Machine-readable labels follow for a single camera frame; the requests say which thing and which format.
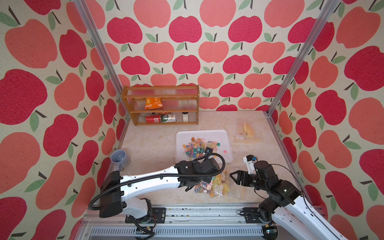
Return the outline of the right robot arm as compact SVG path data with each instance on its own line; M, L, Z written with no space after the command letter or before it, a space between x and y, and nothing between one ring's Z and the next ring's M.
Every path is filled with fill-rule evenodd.
M240 211L247 223L277 224L298 240L346 239L315 210L301 190L279 179L272 164L258 161L253 155L244 157L243 161L247 171L230 173L231 179L239 186L269 195L257 208Z

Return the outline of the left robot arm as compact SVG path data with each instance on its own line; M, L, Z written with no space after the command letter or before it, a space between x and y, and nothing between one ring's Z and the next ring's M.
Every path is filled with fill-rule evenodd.
M201 182L209 183L221 174L226 166L222 155L207 149L204 155L192 161L180 161L161 171L143 175L121 175L120 171L109 173L100 188L100 193L89 203L90 211L97 211L100 218L119 214L134 219L150 218L153 215L151 201L140 196L166 189L185 188L188 192Z

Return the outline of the ziploc bag of colourful candies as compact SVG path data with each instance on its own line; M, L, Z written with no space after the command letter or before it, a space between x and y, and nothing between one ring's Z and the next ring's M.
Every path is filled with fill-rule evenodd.
M249 121L237 120L235 133L234 133L234 143L261 143L262 136L255 130L255 128L250 124Z

